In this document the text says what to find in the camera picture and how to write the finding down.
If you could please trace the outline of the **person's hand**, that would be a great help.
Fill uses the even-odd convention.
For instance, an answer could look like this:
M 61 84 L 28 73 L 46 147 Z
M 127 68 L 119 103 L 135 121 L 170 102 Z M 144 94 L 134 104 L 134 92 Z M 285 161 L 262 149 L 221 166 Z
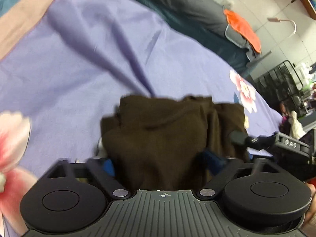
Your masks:
M 316 199 L 315 199 L 315 186 L 306 183 L 309 187 L 312 195 L 312 201 L 309 206 L 308 211 L 305 214 L 304 223 L 302 226 L 302 231 L 306 234 L 306 236 L 316 237 L 316 227 L 315 227 L 315 212 L 316 212 Z

